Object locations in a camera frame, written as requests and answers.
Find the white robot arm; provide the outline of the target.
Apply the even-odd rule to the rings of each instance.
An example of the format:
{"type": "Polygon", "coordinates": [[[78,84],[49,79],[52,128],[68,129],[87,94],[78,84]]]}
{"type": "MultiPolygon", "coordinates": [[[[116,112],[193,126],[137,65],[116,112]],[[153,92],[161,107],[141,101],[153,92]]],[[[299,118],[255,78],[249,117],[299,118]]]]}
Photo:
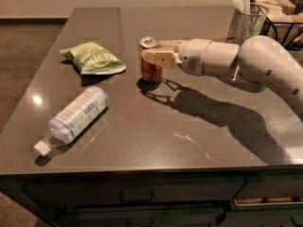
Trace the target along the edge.
{"type": "Polygon", "coordinates": [[[186,74],[214,77],[244,91],[269,88],[303,120],[303,67],[269,37],[251,37],[241,45],[205,39],[161,41],[139,55],[156,66],[177,66],[186,74]]]}

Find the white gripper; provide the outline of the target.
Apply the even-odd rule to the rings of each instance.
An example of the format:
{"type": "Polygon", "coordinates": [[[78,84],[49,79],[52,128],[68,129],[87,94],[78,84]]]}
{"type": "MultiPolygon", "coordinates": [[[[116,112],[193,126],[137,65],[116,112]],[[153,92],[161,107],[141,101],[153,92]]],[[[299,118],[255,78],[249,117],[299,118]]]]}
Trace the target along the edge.
{"type": "Polygon", "coordinates": [[[193,76],[204,74],[204,59],[206,50],[211,44],[210,40],[161,40],[160,48],[164,50],[143,50],[140,57],[143,61],[156,66],[172,69],[180,64],[182,71],[193,76]]]}

